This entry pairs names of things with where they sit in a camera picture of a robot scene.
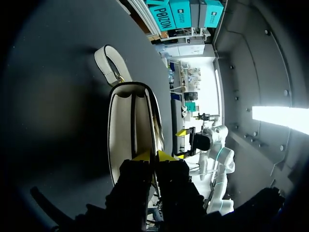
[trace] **bright light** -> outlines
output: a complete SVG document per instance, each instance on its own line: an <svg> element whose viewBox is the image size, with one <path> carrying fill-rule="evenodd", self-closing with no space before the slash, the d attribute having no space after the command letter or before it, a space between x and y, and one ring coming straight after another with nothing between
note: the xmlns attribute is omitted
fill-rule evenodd
<svg viewBox="0 0 309 232"><path fill-rule="evenodd" d="M252 118L289 127L309 135L309 109L280 106L253 106Z"/></svg>

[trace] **bolt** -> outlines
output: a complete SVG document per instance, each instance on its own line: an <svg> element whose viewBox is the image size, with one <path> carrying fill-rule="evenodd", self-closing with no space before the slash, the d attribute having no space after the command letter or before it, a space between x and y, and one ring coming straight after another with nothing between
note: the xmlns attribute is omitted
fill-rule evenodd
<svg viewBox="0 0 309 232"><path fill-rule="evenodd" d="M285 89L283 94L285 97L288 97L290 95L290 92L287 89Z"/></svg>

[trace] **white cabinet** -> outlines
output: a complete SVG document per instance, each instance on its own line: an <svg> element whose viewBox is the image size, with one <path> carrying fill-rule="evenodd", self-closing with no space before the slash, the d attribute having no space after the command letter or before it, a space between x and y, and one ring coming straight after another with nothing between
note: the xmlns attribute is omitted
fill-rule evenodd
<svg viewBox="0 0 309 232"><path fill-rule="evenodd" d="M202 55L204 48L204 44L178 46L180 56Z"/></svg>

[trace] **yellow object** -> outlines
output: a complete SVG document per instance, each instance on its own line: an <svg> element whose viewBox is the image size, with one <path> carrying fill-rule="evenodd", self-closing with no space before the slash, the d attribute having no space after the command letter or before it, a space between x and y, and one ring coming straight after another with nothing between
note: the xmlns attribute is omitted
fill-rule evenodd
<svg viewBox="0 0 309 232"><path fill-rule="evenodd" d="M158 153L159 153L159 160L160 161L166 161L166 160L176 161L175 158L166 154L164 151L158 151ZM136 156L133 160L135 160L135 161L139 161L139 160L149 161L150 160L150 152L146 151L146 152Z"/></svg>
<svg viewBox="0 0 309 232"><path fill-rule="evenodd" d="M176 136L181 137L181 136L185 136L186 134L187 134L187 130L182 129L176 133Z"/></svg>
<svg viewBox="0 0 309 232"><path fill-rule="evenodd" d="M169 161L176 161L175 158L173 158L172 156L166 154L164 151L159 151L159 160L160 162L161 161L166 161L166 160L169 160Z"/></svg>
<svg viewBox="0 0 309 232"><path fill-rule="evenodd" d="M133 160L136 160L136 161L139 161L139 160L149 161L150 160L150 151L145 151L144 153L136 156Z"/></svg>

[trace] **gold buckle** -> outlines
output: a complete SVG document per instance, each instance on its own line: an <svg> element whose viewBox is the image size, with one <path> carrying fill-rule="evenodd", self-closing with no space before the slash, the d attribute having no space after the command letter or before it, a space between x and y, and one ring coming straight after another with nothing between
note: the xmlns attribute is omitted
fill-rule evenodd
<svg viewBox="0 0 309 232"><path fill-rule="evenodd" d="M117 78L117 81L111 83L110 86L114 87L114 86L117 85L117 84L120 84L120 83L125 82L124 78L123 78L121 75L115 74L115 76L116 76L116 78Z"/></svg>

